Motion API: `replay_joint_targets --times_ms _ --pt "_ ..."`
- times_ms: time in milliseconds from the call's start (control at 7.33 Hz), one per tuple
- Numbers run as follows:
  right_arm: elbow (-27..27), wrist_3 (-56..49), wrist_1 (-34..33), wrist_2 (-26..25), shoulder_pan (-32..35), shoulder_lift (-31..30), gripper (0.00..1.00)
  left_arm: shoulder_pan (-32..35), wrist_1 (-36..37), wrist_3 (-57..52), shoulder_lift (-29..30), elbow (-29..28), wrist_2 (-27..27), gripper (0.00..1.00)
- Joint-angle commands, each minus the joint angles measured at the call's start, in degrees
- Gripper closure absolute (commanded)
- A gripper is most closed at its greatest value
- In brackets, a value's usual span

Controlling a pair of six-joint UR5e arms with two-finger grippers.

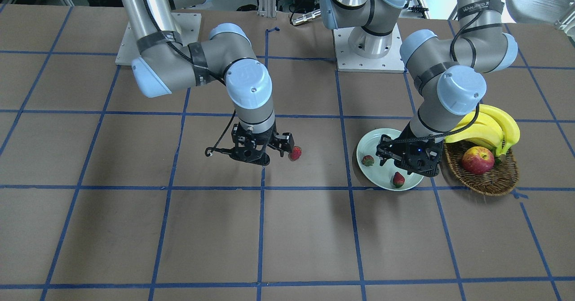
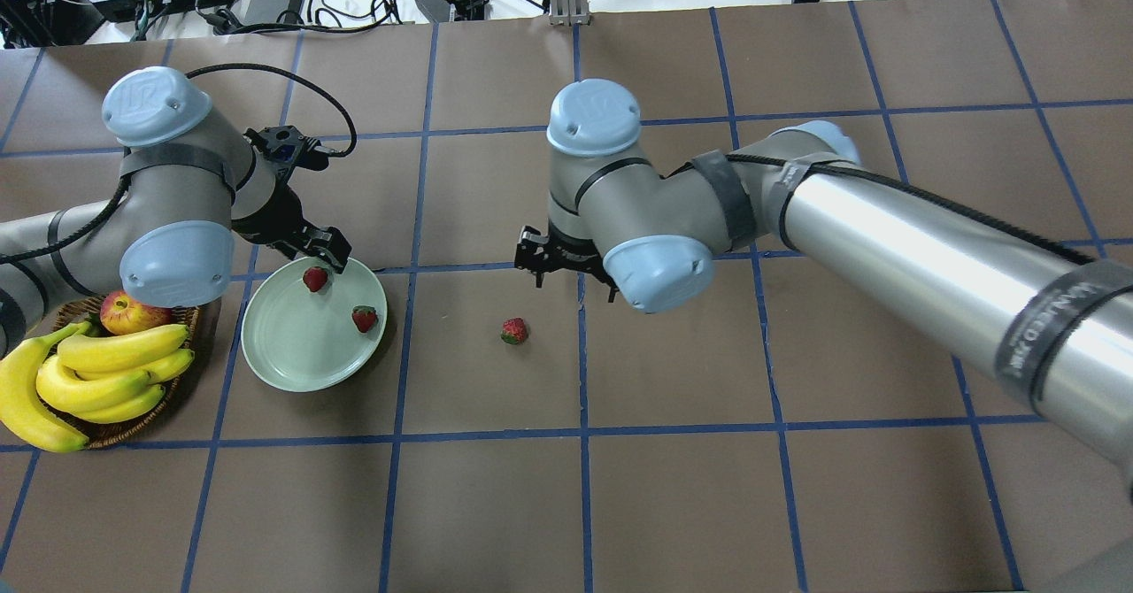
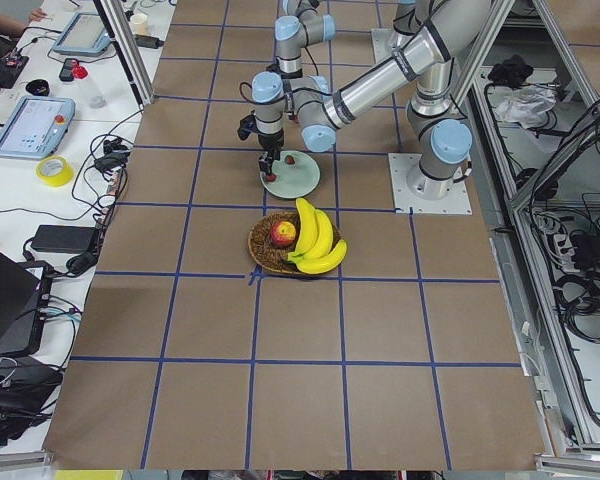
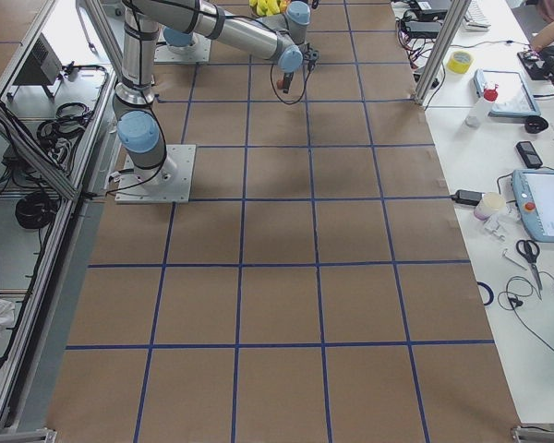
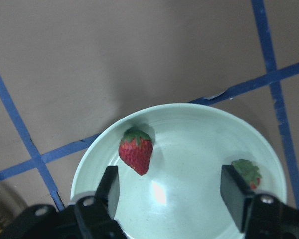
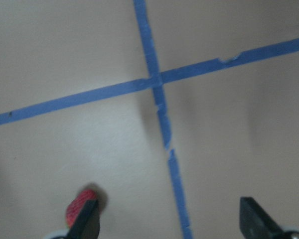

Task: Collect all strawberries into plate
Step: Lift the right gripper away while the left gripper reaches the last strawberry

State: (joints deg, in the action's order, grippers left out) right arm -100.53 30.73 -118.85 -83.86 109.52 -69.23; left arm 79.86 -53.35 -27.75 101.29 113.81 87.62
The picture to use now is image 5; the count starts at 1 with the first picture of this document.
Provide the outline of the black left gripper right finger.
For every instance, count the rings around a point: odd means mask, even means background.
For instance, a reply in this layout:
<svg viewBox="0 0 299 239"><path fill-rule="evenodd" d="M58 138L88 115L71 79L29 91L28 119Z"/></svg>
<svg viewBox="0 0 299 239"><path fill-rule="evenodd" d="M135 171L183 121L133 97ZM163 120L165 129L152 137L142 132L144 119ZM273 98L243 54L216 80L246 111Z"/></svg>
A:
<svg viewBox="0 0 299 239"><path fill-rule="evenodd" d="M232 165L221 168L220 194L237 229L244 232L254 192Z"/></svg>

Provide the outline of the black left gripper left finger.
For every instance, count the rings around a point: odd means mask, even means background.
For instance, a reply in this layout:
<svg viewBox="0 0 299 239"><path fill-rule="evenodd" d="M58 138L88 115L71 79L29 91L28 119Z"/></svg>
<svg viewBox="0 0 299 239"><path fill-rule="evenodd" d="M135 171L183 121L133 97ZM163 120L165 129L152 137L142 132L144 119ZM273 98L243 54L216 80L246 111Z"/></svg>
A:
<svg viewBox="0 0 299 239"><path fill-rule="evenodd" d="M102 176L95 196L104 205L109 217L114 219L120 196L119 173L117 166L108 166Z"/></svg>

